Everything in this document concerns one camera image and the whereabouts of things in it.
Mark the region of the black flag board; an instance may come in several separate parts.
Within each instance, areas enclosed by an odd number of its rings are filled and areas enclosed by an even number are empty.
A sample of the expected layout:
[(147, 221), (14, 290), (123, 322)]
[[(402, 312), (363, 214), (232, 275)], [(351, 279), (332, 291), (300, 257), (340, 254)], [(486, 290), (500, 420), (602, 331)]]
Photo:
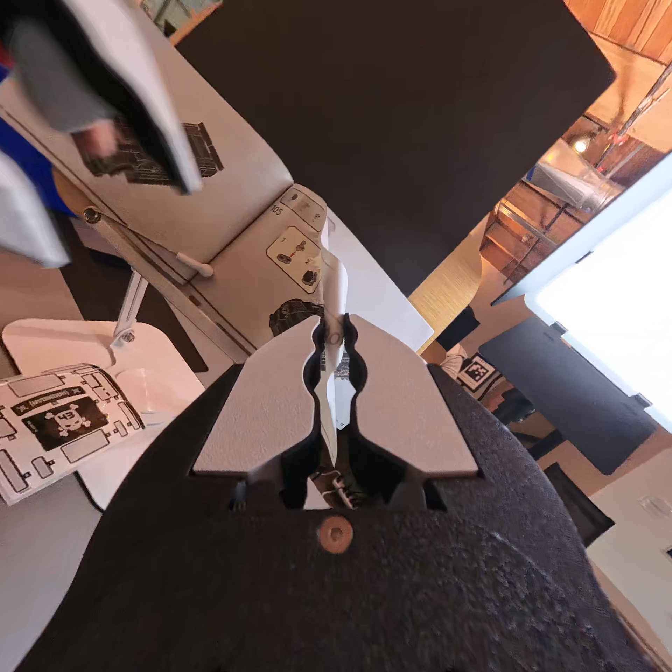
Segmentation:
[(177, 50), (407, 297), (616, 79), (564, 1), (225, 1)]

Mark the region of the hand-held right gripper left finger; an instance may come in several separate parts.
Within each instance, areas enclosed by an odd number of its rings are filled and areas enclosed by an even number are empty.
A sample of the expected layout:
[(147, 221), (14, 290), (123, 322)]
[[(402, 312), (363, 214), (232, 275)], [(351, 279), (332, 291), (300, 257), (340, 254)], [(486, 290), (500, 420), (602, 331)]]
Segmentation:
[(198, 475), (248, 476), (277, 465), (305, 480), (321, 457), (321, 317), (313, 315), (243, 365), (194, 464)]

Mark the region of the white tray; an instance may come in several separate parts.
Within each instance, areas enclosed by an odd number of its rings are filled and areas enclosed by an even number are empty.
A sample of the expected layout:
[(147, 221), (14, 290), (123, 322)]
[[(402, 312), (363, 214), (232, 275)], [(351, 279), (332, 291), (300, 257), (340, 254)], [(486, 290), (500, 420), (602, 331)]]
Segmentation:
[(24, 318), (8, 324), (2, 343), (20, 373), (38, 374), (76, 364), (92, 364), (112, 375), (146, 426), (71, 473), (100, 510), (112, 500), (126, 475), (165, 427), (204, 391), (196, 374), (169, 338), (137, 323), (131, 341), (115, 336), (109, 321)]

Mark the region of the studio light panel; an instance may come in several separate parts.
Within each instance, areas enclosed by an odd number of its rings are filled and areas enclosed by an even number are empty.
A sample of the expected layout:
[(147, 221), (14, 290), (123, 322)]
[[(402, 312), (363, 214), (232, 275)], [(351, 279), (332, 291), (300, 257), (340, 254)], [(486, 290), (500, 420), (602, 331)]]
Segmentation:
[(492, 305), (479, 352), (602, 474), (671, 431), (671, 155)]

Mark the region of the white sticker sheet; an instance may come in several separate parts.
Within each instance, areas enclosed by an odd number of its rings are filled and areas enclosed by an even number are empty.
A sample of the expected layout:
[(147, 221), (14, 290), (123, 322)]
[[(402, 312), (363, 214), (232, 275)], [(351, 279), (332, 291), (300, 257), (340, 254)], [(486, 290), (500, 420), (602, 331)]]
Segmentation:
[(1, 499), (14, 505), (146, 429), (111, 374), (76, 364), (1, 380)]

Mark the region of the person's left hand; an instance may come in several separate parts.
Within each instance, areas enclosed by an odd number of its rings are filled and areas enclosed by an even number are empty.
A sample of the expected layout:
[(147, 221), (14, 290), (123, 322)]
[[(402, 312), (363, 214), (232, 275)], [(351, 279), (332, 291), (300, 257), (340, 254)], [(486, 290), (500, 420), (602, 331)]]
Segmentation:
[(83, 130), (71, 133), (71, 138), (81, 155), (90, 159), (106, 159), (116, 154), (118, 133), (113, 120), (93, 122)]

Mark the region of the lego instruction booklet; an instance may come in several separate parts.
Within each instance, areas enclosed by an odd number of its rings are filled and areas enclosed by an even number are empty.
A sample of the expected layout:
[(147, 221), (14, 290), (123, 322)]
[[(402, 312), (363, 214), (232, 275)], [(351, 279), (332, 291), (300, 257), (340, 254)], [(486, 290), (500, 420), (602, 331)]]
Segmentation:
[(270, 315), (286, 301), (323, 306), (321, 254), (332, 248), (348, 279), (337, 314), (360, 315), (417, 351), (432, 328), (364, 246), (321, 197), (294, 182), (270, 146), (147, 17), (139, 24), (197, 160), (208, 155), (215, 163), (193, 196), (149, 177), (151, 160), (126, 176), (95, 177), (72, 140), (47, 127), (13, 79), (1, 85), (1, 117), (43, 150), (93, 206), (158, 254), (182, 252), (211, 265), (213, 280), (193, 282), (197, 297), (256, 350), (272, 339)]

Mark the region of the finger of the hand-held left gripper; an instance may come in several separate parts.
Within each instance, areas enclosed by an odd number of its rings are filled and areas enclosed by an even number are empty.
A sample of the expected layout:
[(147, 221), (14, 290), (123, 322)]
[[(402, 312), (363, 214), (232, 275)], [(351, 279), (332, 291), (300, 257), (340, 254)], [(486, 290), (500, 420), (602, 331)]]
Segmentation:
[(33, 183), (8, 156), (1, 156), (1, 247), (48, 269), (71, 263)]
[(64, 11), (95, 54), (101, 96), (129, 122), (145, 152), (183, 194), (201, 189), (186, 133), (167, 93), (155, 55), (123, 1), (64, 1)]

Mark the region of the black white marker tag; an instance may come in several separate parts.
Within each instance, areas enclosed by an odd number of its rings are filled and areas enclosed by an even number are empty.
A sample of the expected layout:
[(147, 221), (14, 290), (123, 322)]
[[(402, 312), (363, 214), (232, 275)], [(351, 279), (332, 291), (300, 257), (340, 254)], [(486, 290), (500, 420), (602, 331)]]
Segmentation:
[(488, 383), (498, 373), (495, 366), (490, 364), (479, 353), (464, 361), (457, 381), (470, 392), (476, 392)]

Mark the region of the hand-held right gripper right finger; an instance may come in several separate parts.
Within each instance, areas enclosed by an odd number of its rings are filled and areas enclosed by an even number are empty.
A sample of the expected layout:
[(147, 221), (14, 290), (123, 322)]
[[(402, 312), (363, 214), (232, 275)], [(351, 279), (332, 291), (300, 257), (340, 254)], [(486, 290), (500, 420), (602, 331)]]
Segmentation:
[(348, 315), (347, 326), (353, 435), (424, 476), (475, 476), (475, 458), (426, 361), (361, 316)]

